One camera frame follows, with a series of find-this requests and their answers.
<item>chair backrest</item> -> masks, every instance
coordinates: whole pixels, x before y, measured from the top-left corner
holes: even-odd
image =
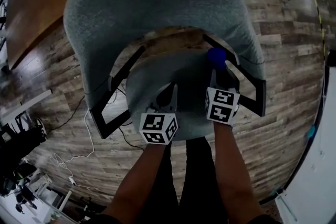
[[[234,49],[246,70],[265,79],[244,0],[68,0],[64,25],[80,61],[89,108],[106,91],[113,63],[129,42],[172,25],[214,33]]]

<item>person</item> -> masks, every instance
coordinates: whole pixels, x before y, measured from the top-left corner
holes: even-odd
[[[26,186],[19,186],[21,190],[15,192],[15,198],[17,201],[17,204],[15,205],[15,209],[24,214],[22,205],[26,204],[27,202],[29,203],[29,206],[37,209],[37,206],[33,203],[33,200],[35,199],[34,194],[26,187]]]
[[[171,144],[149,144],[111,204],[90,223],[278,223],[265,215],[231,127],[214,122],[215,164],[205,137],[186,141],[180,204],[173,185]]]

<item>black pants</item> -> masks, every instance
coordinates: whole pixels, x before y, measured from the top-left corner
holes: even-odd
[[[210,145],[204,137],[186,141],[187,166],[180,205],[173,185],[170,145],[137,223],[227,223]]]

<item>blue object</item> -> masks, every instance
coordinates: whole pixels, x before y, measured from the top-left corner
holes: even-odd
[[[211,48],[208,50],[208,60],[216,70],[222,71],[225,68],[226,54],[224,49]]]
[[[308,134],[307,134],[307,137],[308,137],[308,138],[312,138],[312,137],[314,136],[314,134],[315,134],[315,125],[313,125],[313,126],[309,129]]]

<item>white cable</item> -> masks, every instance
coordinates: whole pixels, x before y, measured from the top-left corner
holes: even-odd
[[[94,144],[93,144],[93,140],[92,140],[92,136],[91,136],[91,132],[90,132],[88,124],[86,123],[86,120],[85,120],[86,116],[88,115],[88,113],[89,113],[89,109],[86,112],[83,120],[84,120],[85,126],[86,126],[86,128],[87,128],[87,130],[89,132],[89,136],[90,136],[90,140],[91,140],[91,144],[92,144],[92,152],[88,156],[75,156],[75,157],[72,157],[71,159],[69,159],[67,161],[63,161],[63,159],[57,153],[54,153],[55,157],[50,157],[50,161],[52,162],[52,164],[54,164],[57,167],[61,167],[61,168],[64,168],[64,169],[68,170],[71,173],[70,177],[73,177],[73,173],[72,173],[72,171],[68,168],[68,166],[65,163],[71,162],[73,159],[77,159],[77,158],[88,158],[88,157],[91,156],[91,154],[93,152],[95,152]]]

